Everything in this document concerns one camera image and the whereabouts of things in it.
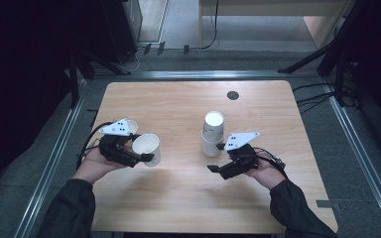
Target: person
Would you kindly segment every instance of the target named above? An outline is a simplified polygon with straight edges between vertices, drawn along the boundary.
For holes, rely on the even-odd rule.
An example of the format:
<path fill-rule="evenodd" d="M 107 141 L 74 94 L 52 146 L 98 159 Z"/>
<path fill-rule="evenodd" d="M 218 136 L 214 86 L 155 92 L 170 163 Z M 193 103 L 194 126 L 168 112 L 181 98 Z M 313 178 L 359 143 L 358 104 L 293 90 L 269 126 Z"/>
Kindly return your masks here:
<path fill-rule="evenodd" d="M 260 153 L 263 158 L 270 157 L 267 153 Z M 338 237 L 311 211 L 303 191 L 269 162 L 258 160 L 258 168 L 245 174 L 270 190 L 271 214 L 287 228 L 285 237 Z"/>
<path fill-rule="evenodd" d="M 98 148 L 90 150 L 52 200 L 37 237 L 91 237 L 95 211 L 92 186 L 107 173 L 123 168 L 126 166 L 107 161 Z"/>
<path fill-rule="evenodd" d="M 258 161 L 258 168 L 245 174 L 270 190 L 271 213 L 287 227 L 286 237 L 337 237 L 309 209 L 298 186 L 267 161 Z M 37 237 L 91 237 L 95 211 L 92 186 L 107 173 L 123 168 L 125 166 L 107 161 L 98 148 L 90 150 L 72 179 L 53 199 Z"/>

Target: human hand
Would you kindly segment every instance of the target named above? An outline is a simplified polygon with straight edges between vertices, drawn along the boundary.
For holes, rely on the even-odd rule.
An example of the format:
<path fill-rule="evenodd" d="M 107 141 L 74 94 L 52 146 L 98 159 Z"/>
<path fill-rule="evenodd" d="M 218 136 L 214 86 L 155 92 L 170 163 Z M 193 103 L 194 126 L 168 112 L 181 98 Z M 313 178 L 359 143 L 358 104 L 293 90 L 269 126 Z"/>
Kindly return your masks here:
<path fill-rule="evenodd" d="M 100 149 L 94 148 L 89 151 L 72 178 L 83 179 L 94 184 L 107 173 L 123 168 L 126 168 L 126 166 L 107 161 L 106 158 L 100 154 Z"/>
<path fill-rule="evenodd" d="M 264 158 L 268 158 L 268 154 L 259 155 Z M 269 162 L 258 159 L 258 168 L 252 169 L 245 173 L 247 176 L 256 179 L 261 185 L 272 189 L 278 185 L 281 181 L 286 179 L 277 169 L 275 169 Z"/>

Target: black sleeve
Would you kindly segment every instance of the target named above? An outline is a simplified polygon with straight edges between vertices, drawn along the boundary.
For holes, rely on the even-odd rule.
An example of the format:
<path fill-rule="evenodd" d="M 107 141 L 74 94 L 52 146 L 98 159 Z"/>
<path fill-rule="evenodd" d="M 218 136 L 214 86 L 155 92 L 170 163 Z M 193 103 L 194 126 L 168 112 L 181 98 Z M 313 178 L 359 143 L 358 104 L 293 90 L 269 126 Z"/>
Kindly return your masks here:
<path fill-rule="evenodd" d="M 90 237 L 94 211 L 92 185 L 71 179 L 49 206 L 37 237 Z"/>
<path fill-rule="evenodd" d="M 338 237 L 309 209 L 302 190 L 290 180 L 271 189 L 271 214 L 287 227 L 286 237 Z"/>

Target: white paper cup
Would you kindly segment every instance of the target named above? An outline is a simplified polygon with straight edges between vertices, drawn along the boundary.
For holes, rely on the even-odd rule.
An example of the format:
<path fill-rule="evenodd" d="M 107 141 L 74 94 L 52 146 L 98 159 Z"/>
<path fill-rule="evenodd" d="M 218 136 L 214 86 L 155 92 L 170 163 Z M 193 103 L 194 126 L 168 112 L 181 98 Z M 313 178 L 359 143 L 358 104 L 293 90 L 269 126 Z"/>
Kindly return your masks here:
<path fill-rule="evenodd" d="M 156 166 L 161 160 L 160 139 L 154 134 L 143 134 L 139 136 L 132 144 L 132 150 L 138 155 L 143 153 L 154 154 L 154 158 L 151 162 L 144 163 L 148 167 Z"/>
<path fill-rule="evenodd" d="M 133 120 L 126 120 L 128 122 L 129 133 L 136 134 L 138 131 L 138 124 Z"/>
<path fill-rule="evenodd" d="M 202 135 L 210 142 L 217 142 L 224 137 L 224 116 L 220 112 L 210 111 L 206 113 Z"/>
<path fill-rule="evenodd" d="M 220 140 L 216 142 L 211 142 L 209 140 L 206 140 L 206 138 L 203 136 L 203 131 L 201 133 L 202 136 L 202 151 L 203 153 L 208 157 L 217 157 L 219 154 L 221 154 L 221 151 L 218 150 L 216 145 L 221 144 L 224 141 L 224 137 L 222 137 Z"/>

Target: wire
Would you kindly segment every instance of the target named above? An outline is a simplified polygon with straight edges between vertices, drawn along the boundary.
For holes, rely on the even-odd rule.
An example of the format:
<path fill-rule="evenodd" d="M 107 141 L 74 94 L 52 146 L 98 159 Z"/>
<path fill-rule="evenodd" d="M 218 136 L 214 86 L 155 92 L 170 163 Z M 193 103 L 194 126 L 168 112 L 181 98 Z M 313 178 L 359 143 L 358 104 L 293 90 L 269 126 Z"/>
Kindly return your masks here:
<path fill-rule="evenodd" d="M 302 89 L 302 88 L 312 87 L 312 86 L 319 86 L 319 85 L 331 85 L 331 86 L 334 86 L 335 83 L 322 82 L 322 83 L 314 83 L 314 84 L 303 85 L 303 86 L 299 86 L 299 87 L 296 87 L 295 89 L 293 89 L 293 92 L 295 92 L 295 91 L 297 91 L 299 89 Z"/>
<path fill-rule="evenodd" d="M 138 69 L 139 68 L 139 66 L 141 65 L 141 63 L 140 63 L 140 61 L 139 61 L 139 59 L 138 59 L 138 53 L 139 52 L 142 52 L 144 49 L 140 49 L 140 50 L 138 50 L 134 55 L 135 55 L 135 60 L 137 61 L 137 65 L 136 65 L 136 67 L 134 67 L 134 68 L 132 68 L 132 69 L 128 69 L 128 68 L 126 68 L 126 67 L 123 67 L 121 64 L 117 64 L 117 66 L 118 67 L 120 67 L 121 69 L 123 69 L 123 70 L 126 70 L 126 71 L 130 71 L 130 72 L 132 72 L 132 71 L 135 71 L 136 69 Z"/>
<path fill-rule="evenodd" d="M 94 136 L 94 134 L 100 129 L 102 128 L 103 126 L 108 126 L 108 125 L 111 125 L 113 124 L 113 122 L 104 122 L 100 125 L 98 125 L 96 128 L 94 128 L 94 130 L 92 130 L 91 134 L 89 134 L 88 138 L 86 139 L 85 143 L 84 143 L 84 146 L 82 147 L 82 150 L 81 150 L 81 153 L 79 154 L 79 157 L 78 157 L 78 160 L 76 162 L 76 169 L 78 170 L 79 166 L 81 165 L 82 163 L 82 157 L 84 156 L 84 153 L 85 151 L 87 150 L 87 145 L 89 143 L 89 141 L 91 140 L 91 138 Z"/>
<path fill-rule="evenodd" d="M 215 24 L 214 24 L 215 35 L 214 35 L 214 38 L 212 39 L 212 42 L 208 46 L 201 48 L 201 50 L 206 50 L 206 49 L 210 48 L 212 46 L 212 44 L 215 42 L 216 35 L 217 35 L 217 24 L 216 24 L 217 18 L 218 18 L 218 0 L 216 1 L 216 6 L 215 6 Z"/>
<path fill-rule="evenodd" d="M 325 102 L 325 101 L 326 101 L 327 99 L 329 99 L 330 97 L 331 97 L 331 96 L 329 96 L 329 97 L 325 97 L 325 98 L 322 99 L 321 101 L 319 101 L 319 102 L 315 102 L 315 105 L 309 107 L 308 109 L 306 109 L 306 110 L 304 110 L 304 111 L 301 111 L 300 114 L 303 114 L 303 113 L 305 113 L 305 112 L 311 110 L 312 108 L 314 108 L 314 107 L 318 106 L 319 104 Z"/>

